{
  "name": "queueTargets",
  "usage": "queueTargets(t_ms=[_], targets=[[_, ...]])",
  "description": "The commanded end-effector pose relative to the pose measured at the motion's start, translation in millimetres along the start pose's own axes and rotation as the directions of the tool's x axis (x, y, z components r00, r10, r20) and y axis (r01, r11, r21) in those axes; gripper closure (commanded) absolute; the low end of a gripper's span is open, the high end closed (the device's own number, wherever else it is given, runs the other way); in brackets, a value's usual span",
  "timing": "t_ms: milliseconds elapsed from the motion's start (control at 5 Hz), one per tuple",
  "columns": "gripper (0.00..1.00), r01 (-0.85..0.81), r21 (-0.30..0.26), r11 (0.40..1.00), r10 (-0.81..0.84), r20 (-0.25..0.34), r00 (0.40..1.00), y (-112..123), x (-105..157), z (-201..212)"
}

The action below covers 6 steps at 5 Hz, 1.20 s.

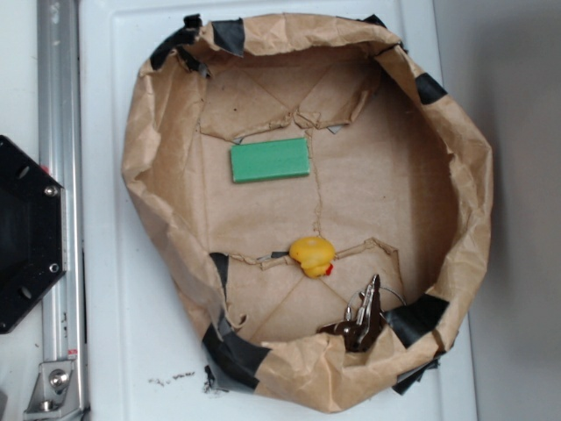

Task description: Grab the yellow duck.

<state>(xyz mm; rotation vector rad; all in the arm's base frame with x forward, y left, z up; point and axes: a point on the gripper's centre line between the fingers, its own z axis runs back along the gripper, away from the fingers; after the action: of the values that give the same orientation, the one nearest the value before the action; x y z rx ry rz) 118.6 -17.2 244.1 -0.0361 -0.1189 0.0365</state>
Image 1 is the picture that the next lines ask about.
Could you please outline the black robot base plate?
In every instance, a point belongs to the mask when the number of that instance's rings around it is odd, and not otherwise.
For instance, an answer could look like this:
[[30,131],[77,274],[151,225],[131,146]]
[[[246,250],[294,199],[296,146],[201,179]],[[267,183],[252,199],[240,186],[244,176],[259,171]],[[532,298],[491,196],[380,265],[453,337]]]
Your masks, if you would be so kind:
[[65,274],[64,189],[1,137],[1,333],[25,318]]

